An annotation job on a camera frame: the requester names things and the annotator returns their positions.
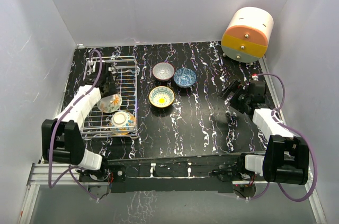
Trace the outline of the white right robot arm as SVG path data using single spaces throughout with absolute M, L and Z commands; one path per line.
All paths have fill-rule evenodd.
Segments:
M 280 125 L 266 103 L 266 82 L 251 80 L 243 85 L 234 80 L 219 96 L 231 97 L 229 105 L 247 114 L 268 140 L 265 155 L 241 154 L 236 174 L 248 180 L 254 174 L 267 182 L 304 185 L 308 181 L 309 148 L 306 142 Z

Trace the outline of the yellow sun pattern bowl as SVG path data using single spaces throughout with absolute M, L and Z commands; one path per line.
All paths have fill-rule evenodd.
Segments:
M 149 93 L 150 103 L 158 108 L 165 108 L 173 104 L 175 95 L 172 89 L 166 86 L 157 86 Z

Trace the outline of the orange flower leaf bowl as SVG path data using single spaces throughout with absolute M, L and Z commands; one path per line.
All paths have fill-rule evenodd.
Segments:
M 97 107 L 103 113 L 113 113 L 117 111 L 122 104 L 122 97 L 119 93 L 100 99 Z

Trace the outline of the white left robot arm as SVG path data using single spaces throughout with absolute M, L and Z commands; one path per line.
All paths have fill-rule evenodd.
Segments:
M 111 65 L 95 62 L 95 71 L 85 77 L 74 99 L 54 119 L 42 123 L 42 156 L 49 164 L 70 164 L 81 169 L 83 175 L 104 181 L 109 176 L 107 160 L 86 149 L 81 134 L 82 125 L 92 108 L 104 97 L 117 93 Z

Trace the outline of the orange blue swirl bowl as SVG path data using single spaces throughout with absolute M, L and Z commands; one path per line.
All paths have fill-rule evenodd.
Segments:
M 109 123 L 110 130 L 114 135 L 127 135 L 134 131 L 136 119 L 130 112 L 116 112 Z

